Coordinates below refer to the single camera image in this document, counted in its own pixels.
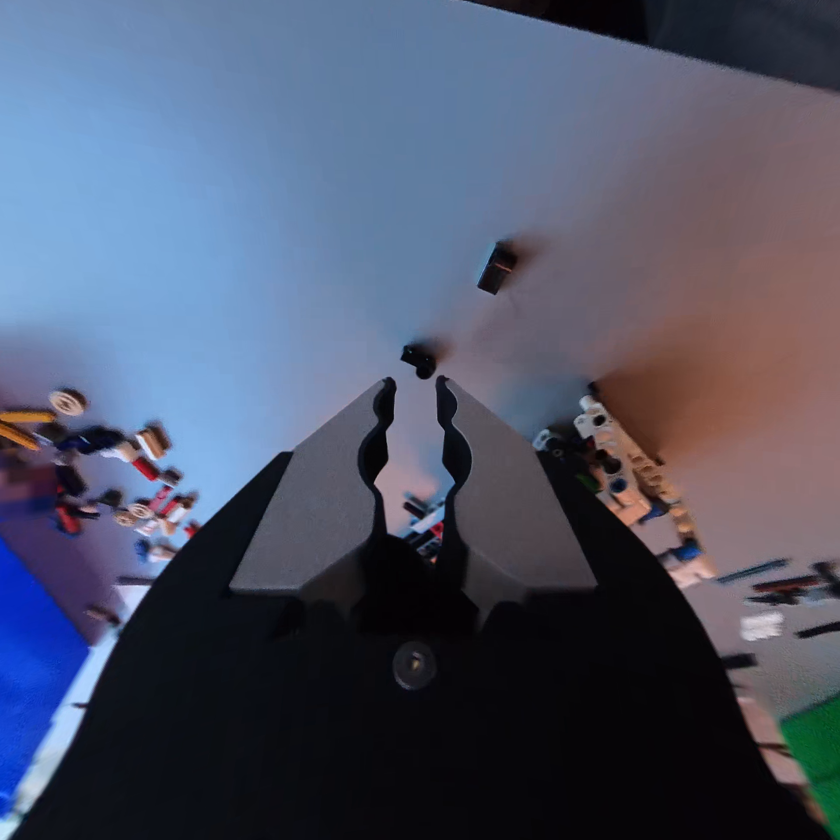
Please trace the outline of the pile of small lego pieces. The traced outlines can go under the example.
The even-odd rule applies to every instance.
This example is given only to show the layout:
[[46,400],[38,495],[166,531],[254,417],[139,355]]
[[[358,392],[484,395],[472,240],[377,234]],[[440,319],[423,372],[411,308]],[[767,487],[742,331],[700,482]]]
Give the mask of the pile of small lego pieces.
[[2,397],[2,536],[39,527],[81,540],[111,529],[132,538],[142,564],[169,563],[201,527],[200,493],[173,462],[161,422],[124,429],[89,410],[69,387],[34,405]]

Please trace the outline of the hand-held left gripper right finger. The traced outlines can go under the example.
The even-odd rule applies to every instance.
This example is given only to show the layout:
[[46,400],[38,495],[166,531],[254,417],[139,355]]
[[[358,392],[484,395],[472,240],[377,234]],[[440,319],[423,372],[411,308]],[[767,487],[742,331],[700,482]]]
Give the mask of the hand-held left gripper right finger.
[[537,450],[454,379],[440,375],[435,391],[454,481],[437,572],[479,624],[500,604],[593,593],[595,575]]

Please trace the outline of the dark brown lego axle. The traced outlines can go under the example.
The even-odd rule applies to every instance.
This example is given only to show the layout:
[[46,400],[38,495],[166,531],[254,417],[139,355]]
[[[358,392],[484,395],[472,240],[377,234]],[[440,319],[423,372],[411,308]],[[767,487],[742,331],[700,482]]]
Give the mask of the dark brown lego axle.
[[744,602],[767,606],[798,606],[810,593],[824,586],[823,579],[814,574],[755,584]]

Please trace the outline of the green sheet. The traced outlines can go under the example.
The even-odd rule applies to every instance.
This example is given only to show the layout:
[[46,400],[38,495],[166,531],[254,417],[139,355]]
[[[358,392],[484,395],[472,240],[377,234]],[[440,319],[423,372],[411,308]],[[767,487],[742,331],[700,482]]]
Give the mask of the green sheet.
[[782,733],[839,838],[839,695],[781,722]]

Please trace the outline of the blue tray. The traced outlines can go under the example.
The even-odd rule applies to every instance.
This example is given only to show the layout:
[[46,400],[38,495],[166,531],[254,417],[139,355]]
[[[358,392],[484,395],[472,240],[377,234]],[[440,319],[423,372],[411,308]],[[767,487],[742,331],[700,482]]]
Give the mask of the blue tray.
[[44,586],[1,543],[1,816],[48,733],[88,644]]

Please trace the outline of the black and red lego subassembly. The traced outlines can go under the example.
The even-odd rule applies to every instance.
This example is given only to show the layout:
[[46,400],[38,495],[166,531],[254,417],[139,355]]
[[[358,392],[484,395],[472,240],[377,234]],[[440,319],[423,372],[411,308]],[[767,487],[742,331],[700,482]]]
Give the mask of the black and red lego subassembly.
[[423,499],[406,492],[402,507],[410,521],[400,533],[400,539],[415,550],[422,560],[435,566],[443,546],[445,497]]

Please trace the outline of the white and black lego chassis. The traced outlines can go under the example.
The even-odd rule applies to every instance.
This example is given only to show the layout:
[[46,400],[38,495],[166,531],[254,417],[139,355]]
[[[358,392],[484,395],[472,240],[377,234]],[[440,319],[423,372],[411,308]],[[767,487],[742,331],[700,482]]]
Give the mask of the white and black lego chassis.
[[684,494],[667,475],[665,461],[620,423],[595,383],[588,386],[579,405],[570,426],[541,429],[532,447],[568,467],[644,542],[678,588],[714,580],[717,566]]

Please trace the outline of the long grey lego axle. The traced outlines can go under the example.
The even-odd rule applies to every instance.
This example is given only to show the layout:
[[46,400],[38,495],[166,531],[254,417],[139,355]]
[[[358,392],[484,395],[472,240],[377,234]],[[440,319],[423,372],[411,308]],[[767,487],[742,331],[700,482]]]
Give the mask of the long grey lego axle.
[[756,576],[772,571],[782,570],[790,564],[789,559],[777,558],[756,563],[749,567],[717,576],[714,581],[719,585],[732,585],[740,581],[752,579]]

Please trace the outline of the small black lego connector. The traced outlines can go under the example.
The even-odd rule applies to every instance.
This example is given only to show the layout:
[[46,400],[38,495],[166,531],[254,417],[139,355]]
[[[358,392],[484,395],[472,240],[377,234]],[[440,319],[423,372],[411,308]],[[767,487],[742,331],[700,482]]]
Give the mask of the small black lego connector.
[[411,366],[421,381],[430,380],[438,367],[438,354],[429,342],[413,342],[403,346],[401,362]]

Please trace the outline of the black rectangular lego piece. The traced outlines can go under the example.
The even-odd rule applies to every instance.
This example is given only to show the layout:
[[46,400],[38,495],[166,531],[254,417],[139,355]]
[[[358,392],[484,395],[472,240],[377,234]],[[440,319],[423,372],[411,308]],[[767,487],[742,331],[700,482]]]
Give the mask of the black rectangular lego piece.
[[518,267],[519,255],[511,239],[497,241],[489,252],[486,264],[479,273],[476,287],[496,296]]

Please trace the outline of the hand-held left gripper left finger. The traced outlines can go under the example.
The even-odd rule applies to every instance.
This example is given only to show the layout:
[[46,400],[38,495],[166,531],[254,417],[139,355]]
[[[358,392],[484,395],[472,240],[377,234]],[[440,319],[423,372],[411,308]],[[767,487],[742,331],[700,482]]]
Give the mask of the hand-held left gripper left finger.
[[396,384],[386,377],[294,448],[229,588],[291,596],[348,613],[364,594],[363,562],[387,536],[375,480],[387,464]]

